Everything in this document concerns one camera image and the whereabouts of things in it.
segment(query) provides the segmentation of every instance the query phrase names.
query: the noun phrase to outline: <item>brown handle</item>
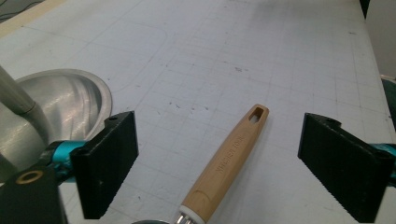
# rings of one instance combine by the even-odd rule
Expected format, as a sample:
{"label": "brown handle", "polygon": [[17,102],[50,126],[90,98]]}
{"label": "brown handle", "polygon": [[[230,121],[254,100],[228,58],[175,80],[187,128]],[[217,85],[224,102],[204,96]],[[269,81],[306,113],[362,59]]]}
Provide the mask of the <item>brown handle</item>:
{"label": "brown handle", "polygon": [[215,212],[233,183],[267,120],[269,110],[254,105],[233,128],[190,189],[182,205],[204,222]]}

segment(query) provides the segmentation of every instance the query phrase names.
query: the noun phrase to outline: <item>metal ferrule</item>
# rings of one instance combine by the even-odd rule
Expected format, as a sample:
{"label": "metal ferrule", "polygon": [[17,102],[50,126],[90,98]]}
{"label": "metal ferrule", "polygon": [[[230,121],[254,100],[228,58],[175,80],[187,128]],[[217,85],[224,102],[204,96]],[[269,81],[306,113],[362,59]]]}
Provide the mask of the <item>metal ferrule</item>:
{"label": "metal ferrule", "polygon": [[189,216],[187,216],[186,214],[181,214],[177,221],[175,222],[175,224],[197,224],[196,222],[194,222]]}

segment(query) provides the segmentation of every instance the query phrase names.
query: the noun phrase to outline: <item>table surface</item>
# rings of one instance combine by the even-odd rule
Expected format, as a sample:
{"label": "table surface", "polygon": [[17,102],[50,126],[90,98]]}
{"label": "table surface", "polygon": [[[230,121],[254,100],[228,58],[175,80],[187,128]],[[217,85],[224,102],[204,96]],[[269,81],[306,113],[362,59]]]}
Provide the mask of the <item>table surface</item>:
{"label": "table surface", "polygon": [[[101,220],[172,221],[224,138],[254,105],[266,126],[209,223],[356,223],[297,158],[305,112],[369,143],[396,142],[358,0],[67,0],[0,39],[15,78],[99,76],[112,114],[134,110],[140,156]],[[387,189],[377,223],[395,223]]]}

